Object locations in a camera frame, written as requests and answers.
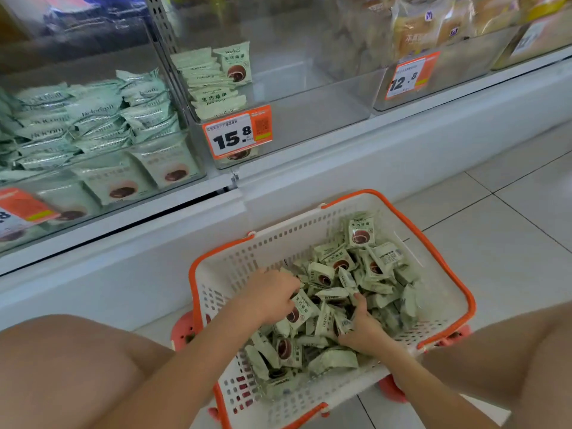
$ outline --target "person's right arm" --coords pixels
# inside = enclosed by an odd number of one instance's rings
[[[367,312],[359,293],[354,331],[339,336],[340,345],[370,355],[392,373],[399,388],[427,429],[498,429],[499,426],[465,398],[431,375]]]

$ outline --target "white shelf edge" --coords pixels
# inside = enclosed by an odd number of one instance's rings
[[[0,276],[179,206],[182,203],[233,185],[234,180],[230,172],[215,175],[214,177],[208,175],[206,178],[192,182],[188,186],[183,185],[171,192],[150,197],[140,203],[103,215],[101,218],[94,218],[93,221],[78,224],[76,228],[64,230],[53,236],[47,236],[38,242],[31,241],[28,245],[20,249],[15,248],[13,252],[0,257]]]
[[[339,144],[351,138],[361,136],[362,134],[382,128],[385,125],[389,125],[390,123],[397,122],[406,117],[421,113],[471,93],[475,93],[484,88],[494,86],[511,78],[540,69],[549,64],[559,62],[570,56],[572,56],[572,46],[559,49],[528,62],[506,68],[502,71],[492,72],[485,77],[479,77],[461,85],[434,93],[425,98],[414,100],[411,103],[404,104],[395,109],[388,110],[383,113],[374,113],[368,120],[286,147],[285,149],[262,156],[256,160],[232,167],[232,170],[237,179],[245,180],[246,178],[259,175],[268,170],[274,170],[277,166],[287,164],[296,159],[331,147],[334,144]]]

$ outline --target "person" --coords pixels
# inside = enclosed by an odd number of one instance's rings
[[[250,335],[293,310],[299,285],[286,273],[253,273],[176,354],[68,315],[8,328],[0,332],[0,427],[188,429]],[[421,365],[355,296],[354,331],[340,336],[340,344],[385,364],[428,429],[498,427],[454,389],[511,409],[511,429],[569,426],[570,304],[491,325],[428,352]]]

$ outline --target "person's left hand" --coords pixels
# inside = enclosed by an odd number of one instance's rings
[[[248,310],[260,324],[275,324],[294,310],[290,298],[300,289],[300,280],[285,272],[271,269],[255,271],[240,296],[246,300]]]

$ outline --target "hand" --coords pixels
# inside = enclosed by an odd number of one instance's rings
[[[246,287],[240,293],[260,324],[275,324],[294,310],[295,304],[290,298],[300,290],[300,280],[285,272],[271,269],[255,271]]]
[[[355,293],[354,296],[357,300],[354,330],[338,336],[338,341],[340,345],[375,357],[387,366],[390,358],[406,351],[390,338],[383,331],[381,324],[368,313],[366,298],[361,293]]]

